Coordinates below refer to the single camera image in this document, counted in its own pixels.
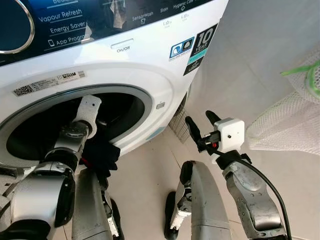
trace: white wall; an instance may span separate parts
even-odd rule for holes
[[[293,91],[280,72],[297,66],[320,41],[319,0],[230,0],[194,83],[186,110],[204,134],[212,130],[205,111],[248,126],[266,108]],[[198,154],[189,138],[185,145]],[[251,151],[257,166],[282,194],[292,235],[320,239],[320,158],[298,151]],[[237,209],[221,170],[210,166],[228,217],[244,239]]]

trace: label sticker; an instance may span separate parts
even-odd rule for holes
[[[195,37],[189,38],[171,47],[169,60],[176,59],[182,56],[181,54],[187,53],[192,48]]]
[[[183,76],[192,72],[200,66],[204,56],[208,51],[208,47],[210,45],[212,37],[214,36],[217,25],[218,24],[198,33],[195,38],[194,46]]]
[[[15,90],[13,90],[13,93],[17,96],[23,96],[26,94],[31,94],[34,93],[36,91],[42,90],[42,89],[47,89],[50,88],[52,86],[56,86],[56,85],[60,85],[60,84],[64,84],[73,80],[77,80],[80,78],[85,77],[85,72],[84,71],[75,71],[75,72],[69,72],[69,73],[65,73],[56,77],[52,77],[52,78],[47,78],[44,80],[40,80],[40,81],[36,81],[33,82],[31,84],[19,87]]]

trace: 10 year warranty sticker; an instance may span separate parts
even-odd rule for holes
[[[184,74],[186,75],[196,68],[198,68],[204,59],[204,56],[206,55],[208,51],[208,47],[210,45],[211,39],[214,36],[215,30],[217,28],[217,25],[214,25],[200,33],[196,36],[194,46],[189,58],[189,61],[187,63],[187,66],[185,68]]]
[[[192,37],[176,45],[173,45],[171,47],[169,61],[181,57],[185,53],[189,52],[189,50],[191,50],[192,48],[192,44],[194,43],[194,39],[195,37]]]

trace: on/off button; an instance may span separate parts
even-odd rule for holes
[[[111,45],[111,49],[115,49],[118,53],[126,52],[126,51],[130,50],[130,45],[133,42],[134,42],[133,38],[125,40],[125,41],[121,41],[121,42],[118,42],[118,43]]]

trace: display screen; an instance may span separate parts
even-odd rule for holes
[[[139,28],[209,1],[22,0],[34,22],[34,39],[19,53],[0,54],[0,66]]]

